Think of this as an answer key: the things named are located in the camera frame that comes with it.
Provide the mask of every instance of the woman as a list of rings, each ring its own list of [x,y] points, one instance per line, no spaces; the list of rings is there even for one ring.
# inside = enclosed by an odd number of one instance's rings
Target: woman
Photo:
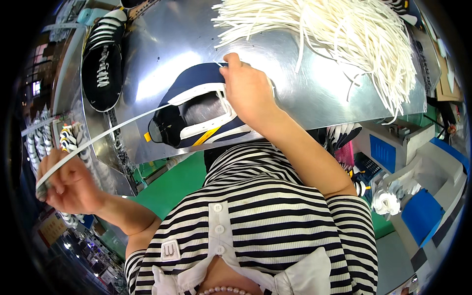
[[[270,143],[224,152],[203,187],[163,221],[99,191],[78,158],[51,176],[47,203],[95,214],[129,235],[131,294],[375,293],[369,206],[336,160],[275,104],[266,75],[236,53],[224,60],[228,101]],[[38,179],[64,156],[44,159]]]

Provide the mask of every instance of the hand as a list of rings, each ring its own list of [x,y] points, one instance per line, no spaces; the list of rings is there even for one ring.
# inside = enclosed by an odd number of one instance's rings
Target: hand
[[[57,162],[68,155],[55,150],[45,157],[38,169],[38,180]],[[48,189],[47,204],[69,214],[94,214],[103,207],[104,192],[95,185],[92,175],[77,156],[70,159],[46,181],[52,185]]]
[[[226,81],[226,99],[244,123],[265,136],[283,113],[275,104],[269,79],[264,72],[241,62],[237,53],[229,53],[223,59],[228,67],[221,67],[219,72]]]

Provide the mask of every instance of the yellow tape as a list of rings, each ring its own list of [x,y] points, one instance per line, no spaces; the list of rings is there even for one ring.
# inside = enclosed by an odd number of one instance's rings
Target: yellow tape
[[[219,127],[216,127],[215,129],[212,129],[212,130],[208,130],[207,132],[205,132],[205,134],[203,134],[194,144],[192,144],[192,146],[196,146],[196,145],[200,145],[202,143],[204,143],[210,136],[212,136],[217,130],[219,129]]]
[[[146,134],[144,134],[144,139],[146,140],[146,142],[151,141],[151,135],[149,135],[149,132],[146,132]]]

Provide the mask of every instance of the stainless steel table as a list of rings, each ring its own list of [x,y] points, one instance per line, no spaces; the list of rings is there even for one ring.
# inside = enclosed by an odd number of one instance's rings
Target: stainless steel table
[[[264,71],[273,81],[279,106],[306,130],[326,126],[390,117],[370,79],[364,75],[361,86],[353,86],[347,101],[350,81],[336,62],[304,48],[300,72],[294,72],[298,57],[297,37],[276,30],[254,35],[250,41],[240,39],[218,50],[218,34],[211,10],[220,0],[162,0],[150,6],[132,24],[123,48],[124,86],[115,107],[118,122],[156,108],[176,77],[200,63],[222,61],[225,54],[237,52],[241,60]],[[348,73],[361,70],[343,68]],[[421,76],[410,93],[405,114],[426,111],[426,95]],[[174,149],[163,143],[146,142],[152,115],[121,128],[123,144],[130,160],[143,163],[178,154],[260,138],[256,132],[234,140]]]

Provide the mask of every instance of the black and white striped shirt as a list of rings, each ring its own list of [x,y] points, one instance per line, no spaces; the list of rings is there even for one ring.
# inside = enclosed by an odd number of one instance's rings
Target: black and white striped shirt
[[[148,249],[128,257],[125,276],[130,294],[194,295],[201,269],[222,255],[264,295],[284,294],[277,274],[296,270],[301,260],[319,261],[315,250],[329,258],[320,270],[327,271],[328,293],[375,293],[377,252],[367,203],[345,195],[325,200],[303,186],[270,143],[248,143],[213,163],[203,187],[169,213]],[[321,280],[314,274],[300,271],[306,280]]]

